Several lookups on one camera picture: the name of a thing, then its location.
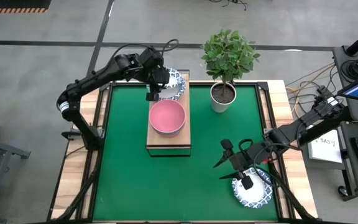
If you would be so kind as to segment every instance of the bowl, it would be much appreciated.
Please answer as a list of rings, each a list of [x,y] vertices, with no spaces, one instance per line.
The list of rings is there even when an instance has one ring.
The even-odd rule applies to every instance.
[[[178,134],[186,121],[185,109],[175,100],[162,100],[153,105],[149,114],[150,124],[159,134]]]

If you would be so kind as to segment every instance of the wire bundle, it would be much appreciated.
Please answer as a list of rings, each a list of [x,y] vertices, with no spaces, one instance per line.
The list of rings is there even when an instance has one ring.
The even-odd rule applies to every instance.
[[[341,65],[343,78],[349,83],[358,80],[358,60],[347,60]]]
[[[213,3],[218,3],[218,2],[221,2],[222,0],[209,0],[210,2],[213,2]],[[229,4],[231,3],[234,3],[234,4],[242,4],[244,6],[244,11],[247,10],[247,3],[244,3],[242,2],[241,0],[227,0],[227,4],[225,4],[224,6],[222,7],[226,7],[228,6]]]
[[[321,68],[319,68],[319,69],[317,69],[317,70],[315,70],[315,71],[313,71],[313,72],[311,72],[311,73],[309,73],[309,74],[307,74],[307,75],[305,75],[305,76],[303,76],[303,77],[301,77],[301,78],[299,78],[299,79],[297,79],[297,80],[295,80],[295,81],[292,81],[291,83],[289,83],[289,84],[286,85],[286,88],[289,89],[289,90],[291,90],[291,91],[288,92],[288,94],[296,93],[296,95],[293,96],[293,97],[291,97],[291,98],[289,98],[289,100],[295,98],[294,107],[293,107],[293,109],[291,110],[291,112],[294,112],[294,111],[295,111],[295,114],[296,114],[296,116],[297,116],[298,118],[300,118],[300,115],[299,115],[299,113],[298,113],[297,106],[299,106],[299,107],[302,109],[302,111],[303,111],[304,113],[306,113],[306,110],[302,107],[302,104],[305,104],[305,103],[313,103],[313,102],[314,102],[314,101],[307,101],[307,102],[302,102],[302,103],[301,103],[301,102],[300,102],[300,98],[301,98],[301,97],[304,97],[304,96],[314,96],[314,97],[317,96],[317,95],[315,95],[315,94],[304,94],[304,95],[300,95],[301,91],[307,89],[307,86],[308,86],[309,84],[313,84],[314,86],[308,87],[308,88],[314,88],[314,87],[319,88],[320,86],[319,86],[317,83],[315,83],[314,81],[317,80],[318,77],[320,77],[324,72],[326,72],[326,71],[329,70],[329,82],[328,82],[327,87],[326,87],[327,90],[328,90],[330,84],[332,83],[333,86],[334,86],[333,92],[336,91],[336,86],[335,86],[335,84],[334,84],[334,82],[333,82],[333,76],[334,76],[335,74],[337,74],[337,72],[333,73],[334,68],[335,68],[335,65],[334,65],[333,63],[330,63],[330,64],[325,65],[325,66],[323,66],[323,67],[321,67]],[[322,71],[321,71],[320,73],[318,73],[317,76],[315,76],[312,80],[301,82],[301,83],[300,83],[300,87],[299,87],[298,89],[294,89],[294,88],[288,87],[288,85],[291,85],[292,83],[295,83],[295,82],[301,80],[302,78],[308,77],[308,76],[310,76],[310,75],[312,75],[312,74],[314,74],[314,73],[316,73],[316,72],[318,72],[318,71],[320,71],[320,70],[322,70]]]

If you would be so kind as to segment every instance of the soil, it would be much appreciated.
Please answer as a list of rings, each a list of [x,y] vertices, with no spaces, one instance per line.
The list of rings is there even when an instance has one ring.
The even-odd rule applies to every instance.
[[[212,97],[220,103],[230,103],[234,99],[234,90],[226,85],[224,89],[224,96],[222,96],[223,85],[216,85],[212,89]]]

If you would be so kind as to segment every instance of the blue and white plate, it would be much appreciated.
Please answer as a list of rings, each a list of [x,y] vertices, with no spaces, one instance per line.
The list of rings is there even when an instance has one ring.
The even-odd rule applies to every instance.
[[[267,181],[270,182],[270,178],[267,177],[267,174],[258,169],[259,174],[264,177]],[[249,208],[260,208],[263,205],[267,204],[270,199],[273,197],[272,186],[266,184],[257,174],[254,168],[247,169],[244,171],[247,174],[254,185],[246,190],[240,180],[233,179],[231,182],[234,195],[240,201],[240,203]]]
[[[159,93],[158,100],[178,100],[186,90],[186,82],[180,72],[176,71],[174,68],[166,67],[169,71],[170,79],[169,83],[167,84],[167,88],[161,90]]]

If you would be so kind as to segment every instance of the green table surface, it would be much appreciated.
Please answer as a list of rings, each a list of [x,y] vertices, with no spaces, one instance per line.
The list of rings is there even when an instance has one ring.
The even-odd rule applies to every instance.
[[[94,220],[277,220],[274,197],[262,208],[245,208],[231,180],[218,179],[234,172],[230,162],[213,169],[220,140],[235,146],[244,138],[262,140],[255,88],[237,86],[235,102],[220,114],[211,109],[209,89],[190,87],[191,157],[151,158],[146,89],[114,88]]]

